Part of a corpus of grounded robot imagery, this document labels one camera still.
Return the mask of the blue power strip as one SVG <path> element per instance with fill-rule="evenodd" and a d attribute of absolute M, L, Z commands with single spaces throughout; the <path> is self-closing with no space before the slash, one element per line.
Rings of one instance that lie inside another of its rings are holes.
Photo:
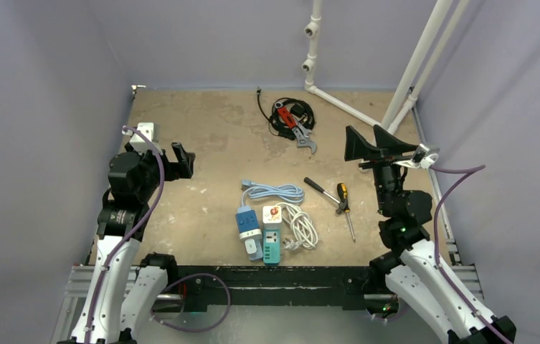
<path fill-rule="evenodd" d="M 263 232 L 260 228 L 257 214 L 250 206 L 241 206 L 237 209 L 235 214 L 237 222 L 237 230 L 239 232 L 239 239 L 244 244 L 246 239 L 259 239 L 260 240 L 260 253 L 256 256 L 248 256 L 250 261 L 260 260 L 263 257 L 262 253 L 262 235 Z"/>

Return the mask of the white plug adapter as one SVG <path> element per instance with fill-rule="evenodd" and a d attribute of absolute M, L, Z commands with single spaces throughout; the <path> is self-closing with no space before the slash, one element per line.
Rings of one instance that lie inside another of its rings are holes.
<path fill-rule="evenodd" d="M 265 226 L 280 226 L 283 222 L 281 205 L 263 206 L 262 222 Z"/>

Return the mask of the white charger plug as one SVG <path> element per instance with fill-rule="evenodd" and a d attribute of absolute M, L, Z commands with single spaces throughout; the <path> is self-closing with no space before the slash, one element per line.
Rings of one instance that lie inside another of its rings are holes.
<path fill-rule="evenodd" d="M 246 239 L 244 240 L 245 250 L 249 256 L 256 256 L 260 253 L 260 240 L 259 239 Z"/>

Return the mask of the teal power strip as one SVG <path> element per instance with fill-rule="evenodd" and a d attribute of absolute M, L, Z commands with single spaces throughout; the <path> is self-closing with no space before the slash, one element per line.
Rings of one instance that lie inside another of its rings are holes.
<path fill-rule="evenodd" d="M 280 263 L 280 230 L 265 229 L 263 234 L 263 262 L 267 266 Z"/>

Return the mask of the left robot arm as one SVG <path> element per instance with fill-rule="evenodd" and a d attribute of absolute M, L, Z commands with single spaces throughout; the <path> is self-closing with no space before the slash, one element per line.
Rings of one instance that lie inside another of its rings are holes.
<path fill-rule="evenodd" d="M 109 162 L 109 189 L 98 215 L 97 254 L 83 309 L 66 343 L 135 343 L 151 319 L 156 297 L 179 286 L 174 256 L 147 254 L 130 290 L 127 283 L 151 212 L 166 181 L 191 178 L 195 154 L 172 143 L 177 160 L 165 150 L 137 151 L 130 143 Z"/>

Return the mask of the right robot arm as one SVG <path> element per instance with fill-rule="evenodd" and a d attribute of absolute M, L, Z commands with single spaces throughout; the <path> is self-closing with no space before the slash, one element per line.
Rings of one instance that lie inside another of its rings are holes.
<path fill-rule="evenodd" d="M 424 225 L 433 223 L 441 204 L 421 190 L 404 187 L 410 169 L 434 169 L 438 148 L 405 143 L 379 125 L 374 143 L 353 126 L 346 127 L 345 161 L 373 173 L 380 237 L 388 253 L 369 264 L 368 281 L 379 292 L 389 290 L 411 307 L 443 343 L 513 343 L 516 326 L 494 314 L 442 258 L 439 245 Z"/>

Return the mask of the yellow black screwdriver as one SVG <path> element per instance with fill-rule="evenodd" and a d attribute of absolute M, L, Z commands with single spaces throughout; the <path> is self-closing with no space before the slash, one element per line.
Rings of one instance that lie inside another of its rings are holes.
<path fill-rule="evenodd" d="M 340 198 L 340 202 L 341 202 L 340 209 L 346 215 L 349 231 L 350 231 L 353 242 L 355 242 L 356 235 L 355 235 L 355 231 L 354 231 L 351 216 L 350 216 L 349 194 L 348 194 L 348 190 L 345 183 L 339 183 L 336 187 L 336 190 L 338 193 L 338 197 Z"/>

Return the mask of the red adjustable wrench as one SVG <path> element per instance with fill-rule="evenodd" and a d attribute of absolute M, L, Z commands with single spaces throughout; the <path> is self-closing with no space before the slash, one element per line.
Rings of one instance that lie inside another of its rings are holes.
<path fill-rule="evenodd" d="M 290 111 L 281 102 L 274 104 L 274 109 L 277 110 L 280 119 L 292 131 L 297 141 L 298 148 L 310 148 L 311 154 L 316 153 L 317 145 L 310 139 L 311 130 L 303 127 L 290 113 Z"/>

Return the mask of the white pvc pipe frame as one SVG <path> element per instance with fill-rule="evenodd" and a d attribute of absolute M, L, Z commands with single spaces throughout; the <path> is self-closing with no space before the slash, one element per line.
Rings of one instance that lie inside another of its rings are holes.
<path fill-rule="evenodd" d="M 417 102 L 469 1 L 313 1 L 305 26 L 304 88 L 369 125 L 394 133 Z M 338 88 L 393 90 L 381 120 L 329 95 Z"/>

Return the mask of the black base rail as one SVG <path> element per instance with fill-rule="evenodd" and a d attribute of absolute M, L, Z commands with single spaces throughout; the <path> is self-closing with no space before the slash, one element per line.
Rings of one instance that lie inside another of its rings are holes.
<path fill-rule="evenodd" d="M 169 272 L 160 300 L 183 301 L 187 312 L 210 305 L 339 307 L 391 317 L 404 303 L 371 267 L 181 265 Z"/>

